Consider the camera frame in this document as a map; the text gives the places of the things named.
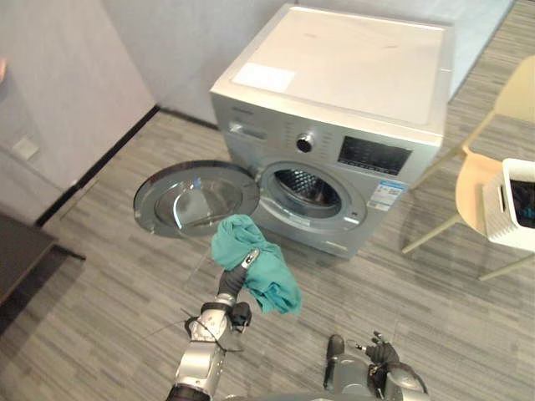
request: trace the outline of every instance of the floor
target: floor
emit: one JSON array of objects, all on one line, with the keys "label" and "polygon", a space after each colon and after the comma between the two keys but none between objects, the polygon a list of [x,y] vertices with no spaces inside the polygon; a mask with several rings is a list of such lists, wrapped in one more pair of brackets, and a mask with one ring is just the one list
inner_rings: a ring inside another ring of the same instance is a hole
[{"label": "floor", "polygon": [[[519,61],[535,53],[534,20],[535,3],[519,0],[451,102],[441,152],[476,126]],[[474,149],[535,160],[532,128],[506,119]],[[151,236],[131,204],[145,177],[199,158],[227,159],[222,137],[160,113],[49,221],[45,229],[87,261],[52,255],[3,305],[0,399],[165,399],[188,341],[180,321],[211,300],[220,270],[209,238]],[[268,233],[299,282],[303,310],[262,315],[253,307],[245,351],[227,356],[217,397],[320,390],[328,336],[365,343],[380,330],[434,400],[532,401],[535,269],[476,279],[527,253],[464,226],[400,253],[455,210],[459,165],[403,195],[350,261]]]}]

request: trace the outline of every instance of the chair seat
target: chair seat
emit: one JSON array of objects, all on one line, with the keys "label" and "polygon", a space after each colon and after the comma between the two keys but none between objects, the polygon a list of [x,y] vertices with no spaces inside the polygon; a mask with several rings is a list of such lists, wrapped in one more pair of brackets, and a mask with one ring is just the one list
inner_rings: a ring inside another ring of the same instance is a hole
[{"label": "chair seat", "polygon": [[487,236],[487,229],[482,188],[501,169],[501,161],[467,150],[457,177],[455,189],[457,211],[469,227],[483,236]]}]

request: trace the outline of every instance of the digital display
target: digital display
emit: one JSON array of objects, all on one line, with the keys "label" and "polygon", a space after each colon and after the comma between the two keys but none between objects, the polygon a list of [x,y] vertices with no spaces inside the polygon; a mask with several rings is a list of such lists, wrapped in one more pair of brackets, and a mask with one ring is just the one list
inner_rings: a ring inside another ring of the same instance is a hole
[{"label": "digital display", "polygon": [[398,175],[412,150],[346,136],[338,157],[340,163]]}]

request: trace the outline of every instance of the black baseboard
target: black baseboard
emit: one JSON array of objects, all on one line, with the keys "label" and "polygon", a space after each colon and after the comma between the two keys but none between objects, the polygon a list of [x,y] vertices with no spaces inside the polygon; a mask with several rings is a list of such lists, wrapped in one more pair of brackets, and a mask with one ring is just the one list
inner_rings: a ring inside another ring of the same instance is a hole
[{"label": "black baseboard", "polygon": [[203,127],[219,130],[217,128],[217,125],[215,125],[215,124],[208,123],[204,119],[198,119],[197,117],[191,117],[190,115],[184,114],[184,113],[182,113],[180,111],[176,111],[176,110],[173,110],[173,109],[167,109],[165,107],[160,107],[160,111],[163,112],[163,113],[174,115],[175,117],[178,117],[179,119],[185,119],[186,121],[190,121],[192,123],[202,125]]},{"label": "black baseboard", "polygon": [[82,175],[82,178],[80,178],[75,185],[71,186],[68,190],[66,190],[35,221],[34,225],[38,227],[44,226],[48,219],[50,219],[50,217],[52,217],[54,213],[58,211],[59,208],[63,206],[65,202],[67,202],[79,189],[83,188],[159,110],[160,107],[158,105],[155,105],[152,109],[150,109],[147,114],[145,114],[131,129],[129,129],[129,131],[93,165],[93,167],[91,167],[84,175]]}]

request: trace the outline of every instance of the wall outlet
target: wall outlet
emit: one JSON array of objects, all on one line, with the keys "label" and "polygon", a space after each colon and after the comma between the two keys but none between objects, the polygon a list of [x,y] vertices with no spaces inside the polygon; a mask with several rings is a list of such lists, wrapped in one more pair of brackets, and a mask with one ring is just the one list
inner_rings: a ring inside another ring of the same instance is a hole
[{"label": "wall outlet", "polygon": [[19,142],[13,146],[13,150],[23,159],[29,160],[30,157],[37,153],[39,147],[27,137],[22,137]]}]

